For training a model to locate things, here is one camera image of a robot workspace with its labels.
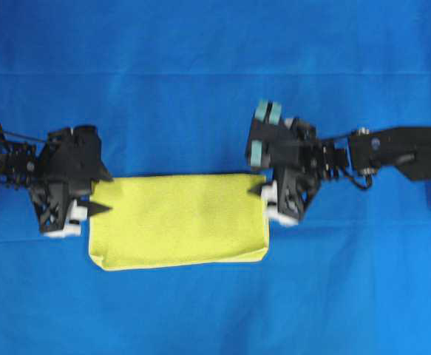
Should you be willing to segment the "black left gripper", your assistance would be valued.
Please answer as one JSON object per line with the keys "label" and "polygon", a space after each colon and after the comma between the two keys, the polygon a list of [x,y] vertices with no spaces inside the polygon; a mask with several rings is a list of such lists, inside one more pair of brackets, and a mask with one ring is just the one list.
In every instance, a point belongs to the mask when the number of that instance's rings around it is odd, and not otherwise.
{"label": "black left gripper", "polygon": [[89,199],[99,181],[112,182],[113,176],[101,160],[95,126],[49,133],[30,184],[39,231],[47,237],[79,235],[81,222],[111,211]]}

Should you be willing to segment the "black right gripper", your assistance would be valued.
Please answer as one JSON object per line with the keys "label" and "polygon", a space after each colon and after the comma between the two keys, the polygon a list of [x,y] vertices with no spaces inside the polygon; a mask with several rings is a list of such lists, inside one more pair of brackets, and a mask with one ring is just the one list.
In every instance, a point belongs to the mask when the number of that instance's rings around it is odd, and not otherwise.
{"label": "black right gripper", "polygon": [[248,193],[261,195],[270,221],[281,226],[297,226],[320,189],[318,169],[281,165],[262,167],[261,171],[272,171],[272,178],[252,186]]}

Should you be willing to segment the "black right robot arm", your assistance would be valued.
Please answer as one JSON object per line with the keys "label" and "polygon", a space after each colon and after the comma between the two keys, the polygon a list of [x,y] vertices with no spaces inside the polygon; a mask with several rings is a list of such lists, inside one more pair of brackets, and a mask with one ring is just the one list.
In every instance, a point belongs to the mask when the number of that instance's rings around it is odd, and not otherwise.
{"label": "black right robot arm", "polygon": [[347,147],[337,147],[338,138],[321,139],[314,126],[298,118],[255,117],[245,156],[253,170],[270,170],[273,176],[248,193],[267,204],[269,219],[295,226],[324,181],[346,178],[365,191],[387,166],[411,181],[431,180],[431,126],[357,129],[343,139]]}

